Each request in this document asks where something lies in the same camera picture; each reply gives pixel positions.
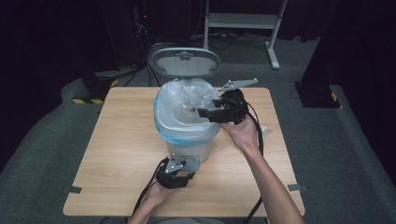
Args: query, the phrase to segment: yellow black tape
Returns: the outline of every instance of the yellow black tape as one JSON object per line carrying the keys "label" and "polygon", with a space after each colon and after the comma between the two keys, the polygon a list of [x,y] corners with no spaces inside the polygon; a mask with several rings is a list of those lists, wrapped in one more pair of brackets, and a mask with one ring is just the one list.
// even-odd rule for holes
{"label": "yellow black tape", "polygon": [[332,99],[333,99],[335,102],[337,102],[337,96],[335,95],[334,92],[332,92]]}
{"label": "yellow black tape", "polygon": [[110,89],[113,88],[113,87],[116,87],[117,84],[119,84],[119,80],[118,80],[118,79],[114,80],[114,81],[111,83]]}
{"label": "yellow black tape", "polygon": [[101,99],[73,98],[73,103],[78,105],[88,105],[88,104],[101,105],[103,102],[104,100]]}

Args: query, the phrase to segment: plastic container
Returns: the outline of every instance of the plastic container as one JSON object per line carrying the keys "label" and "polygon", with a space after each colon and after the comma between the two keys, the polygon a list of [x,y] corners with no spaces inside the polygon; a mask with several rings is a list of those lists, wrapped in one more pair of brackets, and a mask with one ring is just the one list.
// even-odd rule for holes
{"label": "plastic container", "polygon": [[171,48],[155,52],[152,63],[158,73],[176,77],[165,83],[154,99],[155,126],[169,153],[205,161],[219,125],[200,118],[197,108],[214,109],[212,100],[219,95],[200,77],[218,71],[219,57],[205,49]]}

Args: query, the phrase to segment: dark curtain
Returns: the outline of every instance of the dark curtain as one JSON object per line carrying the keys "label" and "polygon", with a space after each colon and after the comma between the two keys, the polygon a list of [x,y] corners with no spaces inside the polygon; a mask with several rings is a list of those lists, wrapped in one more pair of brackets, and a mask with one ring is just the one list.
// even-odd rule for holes
{"label": "dark curtain", "polygon": [[278,37],[303,41],[323,35],[338,0],[289,0]]}
{"label": "dark curtain", "polygon": [[62,102],[78,76],[60,29],[57,1],[1,1],[0,171],[22,138]]}
{"label": "dark curtain", "polygon": [[343,88],[373,151],[396,183],[396,2],[339,1],[302,84]]}

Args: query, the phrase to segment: table top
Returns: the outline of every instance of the table top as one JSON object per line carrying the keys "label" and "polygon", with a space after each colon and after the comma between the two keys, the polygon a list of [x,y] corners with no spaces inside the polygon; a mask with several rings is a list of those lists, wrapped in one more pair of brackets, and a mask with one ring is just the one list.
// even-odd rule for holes
{"label": "table top", "polygon": [[[67,216],[128,217],[157,164],[169,153],[154,126],[153,99],[160,88],[116,87],[109,91],[64,205]],[[285,185],[296,184],[289,153],[270,92],[242,88],[260,123],[264,158]],[[304,214],[299,191],[290,195]],[[186,188],[178,189],[155,217],[246,217],[260,197],[248,163],[230,136],[220,130],[206,161]],[[265,217],[263,205],[255,214]]]}

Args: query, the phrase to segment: black cable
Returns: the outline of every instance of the black cable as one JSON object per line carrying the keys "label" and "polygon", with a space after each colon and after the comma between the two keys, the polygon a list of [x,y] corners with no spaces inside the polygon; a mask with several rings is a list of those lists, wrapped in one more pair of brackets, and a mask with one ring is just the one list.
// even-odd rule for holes
{"label": "black cable", "polygon": [[201,224],[212,224],[213,222],[207,222],[201,218],[198,217],[191,217],[192,220],[194,220],[194,223],[201,223]]}
{"label": "black cable", "polygon": [[109,218],[110,218],[110,217],[104,217],[104,218],[102,219],[102,221],[99,222],[99,224],[105,223]]}
{"label": "black cable", "polygon": [[201,0],[201,10],[200,10],[200,15],[199,15],[198,25],[197,25],[197,28],[196,28],[194,34],[191,36],[191,38],[193,38],[196,35],[196,33],[197,33],[198,29],[199,29],[199,26],[201,25],[203,8],[204,8],[204,0]]}
{"label": "black cable", "polygon": [[148,62],[146,62],[146,65],[147,65],[147,67],[149,68],[149,70],[151,70],[152,75],[154,75],[154,78],[155,78],[155,80],[157,81],[158,87],[161,87],[161,83],[160,83],[160,81],[158,81],[158,78],[157,78],[157,76],[155,75],[155,72],[154,72],[154,70],[152,69],[152,67],[149,65]]}
{"label": "black cable", "polygon": [[299,97],[299,95],[298,95],[298,92],[297,92],[297,96],[293,96],[293,93],[294,93],[295,91],[297,91],[296,88],[294,88],[293,90],[290,91],[291,99],[293,99],[293,100],[295,100],[295,99],[300,99],[300,97]]}
{"label": "black cable", "polygon": [[228,31],[225,31],[225,33],[223,33],[223,34],[215,34],[214,37],[217,37],[218,39],[225,40],[225,41],[227,41],[227,38],[224,38],[224,37],[228,37],[230,39],[230,42],[227,46],[222,47],[222,48],[217,48],[209,43],[209,46],[212,47],[213,49],[227,49],[233,44],[233,37],[230,35],[230,33]]}
{"label": "black cable", "polygon": [[149,68],[147,66],[146,69],[148,70],[148,86],[151,87],[151,73],[149,72]]}
{"label": "black cable", "polygon": [[150,223],[151,223],[151,224],[159,224],[159,223],[165,222],[165,221],[167,221],[167,220],[172,220],[172,219],[174,219],[174,217],[160,218],[160,220],[157,220],[157,221],[155,221],[155,222],[150,221]]}
{"label": "black cable", "polygon": [[[257,116],[256,111],[254,110],[253,106],[247,103],[253,110],[254,115],[256,118],[253,117],[251,113],[247,113],[250,118],[253,120],[254,124],[256,125],[256,131],[258,135],[258,140],[259,140],[259,150],[262,155],[264,155],[264,143],[262,140],[262,127],[260,127],[260,122],[259,122],[259,117]],[[262,205],[262,196],[259,198],[259,200],[256,202],[256,205],[254,205],[253,209],[250,211],[248,216],[244,219],[244,224],[248,224],[250,220],[253,218],[253,215],[256,213],[257,209],[259,209],[260,205]]]}
{"label": "black cable", "polygon": [[136,73],[132,74],[131,78],[129,78],[129,80],[124,84],[124,87],[126,87],[129,84],[129,82],[131,82],[131,80],[134,78],[134,75],[136,75]]}
{"label": "black cable", "polygon": [[[251,40],[238,40],[238,38],[246,38],[246,37],[252,37],[253,39],[251,39]],[[239,44],[260,43],[260,42],[262,42],[262,40],[256,41],[259,37],[260,37],[259,35],[256,35],[256,36],[237,35],[237,36],[233,36],[233,42],[234,43],[239,43]]]}
{"label": "black cable", "polygon": [[155,175],[157,174],[158,170],[165,163],[166,160],[167,160],[167,158],[161,160],[160,163],[158,163],[157,168],[155,168],[154,174],[152,175],[152,177],[151,177],[150,181],[148,182],[148,184],[146,185],[146,187],[143,189],[142,193],[139,196],[139,199],[136,202],[136,205],[134,206],[134,211],[132,212],[132,216],[134,215],[134,213],[136,212],[137,208],[142,203],[143,198],[145,197],[145,195],[146,195],[147,191],[149,190],[149,188],[151,188],[151,186],[153,186],[155,183],[158,182],[158,181],[156,181],[155,183],[151,184],[151,182],[155,178]]}

